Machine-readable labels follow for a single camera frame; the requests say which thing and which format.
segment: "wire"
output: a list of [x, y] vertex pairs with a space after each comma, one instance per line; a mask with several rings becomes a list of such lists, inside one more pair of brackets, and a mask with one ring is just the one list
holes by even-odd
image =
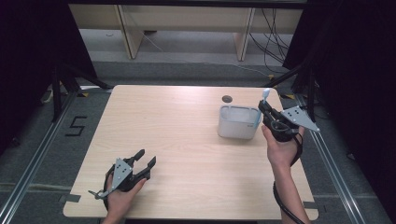
[[[130, 18], [131, 21], [134, 23], [134, 25], [135, 25], [136, 27], [138, 27], [138, 24], [137, 24], [136, 21], [134, 20], [134, 17], [129, 16], [129, 18]], [[164, 51], [162, 48], [160, 48], [158, 45], [156, 45], [148, 36], [146, 36], [145, 33], [144, 33], [143, 31], [139, 30], [139, 32], [140, 32], [140, 33], [143, 35], [143, 37], [145, 37], [156, 49], [158, 49], [158, 50], [159, 50], [160, 52], [162, 52], [162, 53], [165, 53], [165, 51]], [[167, 58], [167, 59], [170, 59], [170, 60], [172, 60], [172, 61], [179, 61], [179, 62], [184, 62], [184, 63], [203, 63], [203, 64], [215, 64], [215, 65], [218, 65], [218, 63], [190, 62], [190, 61], [187, 61], [187, 60], [181, 60], [181, 59], [170, 58], [170, 57], [168, 57], [168, 56], [164, 56], [164, 57]], [[264, 72], [261, 72], [261, 71], [256, 70], [256, 69], [246, 68], [246, 67], [243, 67], [243, 66], [240, 66], [240, 65], [237, 65], [237, 64], [233, 64], [233, 63], [224, 63], [224, 64], [225, 64], [225, 65], [232, 65], [232, 66], [235, 66], [235, 67], [237, 67], [237, 68], [244, 69], [244, 70], [248, 70], [248, 71], [252, 71], [252, 72], [257, 72], [257, 73], [260, 73], [260, 74], [262, 74], [262, 75], [265, 75], [266, 77], [269, 77], [268, 74], [265, 74]], [[270, 69], [266, 63], [265, 63], [265, 67], [266, 67], [268, 70], [270, 70], [271, 72], [283, 74], [283, 72], [277, 72], [277, 71], [274, 71], [274, 70]]]

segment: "white object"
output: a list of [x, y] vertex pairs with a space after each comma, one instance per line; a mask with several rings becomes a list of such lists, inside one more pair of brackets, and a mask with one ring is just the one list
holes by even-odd
[[219, 111], [218, 134], [229, 138], [253, 138], [259, 113], [261, 112], [254, 107], [223, 105]]
[[270, 89], [269, 88], [265, 88], [262, 91], [262, 100], [265, 103], [265, 101], [267, 100], [267, 97], [270, 95]]

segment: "black tape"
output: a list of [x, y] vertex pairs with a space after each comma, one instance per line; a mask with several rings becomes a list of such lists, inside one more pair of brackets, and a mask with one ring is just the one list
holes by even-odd
[[307, 209], [318, 209], [317, 204], [314, 202], [303, 202], [303, 206]]
[[62, 197], [59, 199], [59, 202], [60, 203], [65, 203], [65, 202], [78, 203], [80, 198], [81, 198], [81, 195], [67, 194], [67, 195], [62, 195]]

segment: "dark wall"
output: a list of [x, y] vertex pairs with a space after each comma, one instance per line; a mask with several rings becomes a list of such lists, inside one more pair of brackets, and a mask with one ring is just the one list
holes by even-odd
[[396, 16], [386, 1], [345, 1], [317, 71], [326, 105], [389, 217], [396, 222]]
[[52, 2], [0, 2], [0, 154], [38, 105], [58, 63], [96, 77], [68, 5]]

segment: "metal rail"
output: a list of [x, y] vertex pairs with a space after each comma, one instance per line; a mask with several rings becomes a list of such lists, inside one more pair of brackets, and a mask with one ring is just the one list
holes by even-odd
[[59, 118], [57, 118], [54, 122], [51, 123], [49, 129], [47, 130], [46, 135], [40, 143], [35, 155], [29, 162], [26, 167], [23, 175], [15, 186], [14, 190], [12, 190], [5, 204], [3, 204], [0, 213], [0, 220], [2, 224], [8, 224], [13, 218], [15, 212], [17, 211], [27, 189], [29, 188], [30, 183], [32, 182], [35, 174], [37, 173], [38, 168], [40, 167], [41, 162], [44, 160], [50, 145], [53, 139], [56, 136], [61, 124], [63, 123], [64, 116], [67, 113], [68, 108], [73, 103], [74, 99], [77, 97], [77, 92], [69, 92], [65, 101], [64, 101], [64, 109], [60, 114]]
[[[305, 105], [304, 99], [301, 95], [296, 95], [296, 100], [298, 105]], [[332, 153], [327, 148], [326, 143], [323, 140], [323, 137], [320, 133], [315, 133], [310, 131], [312, 138], [318, 148], [318, 152], [323, 159], [323, 162], [326, 166], [327, 171], [334, 183], [335, 189], [337, 190], [344, 207], [346, 208], [346, 212], [349, 215], [349, 218], [352, 223], [366, 223], [364, 217], [359, 209], [359, 206], [352, 195], [349, 187], [347, 186], [346, 181], [341, 175], [340, 170], [338, 169], [337, 164], [332, 158]]]

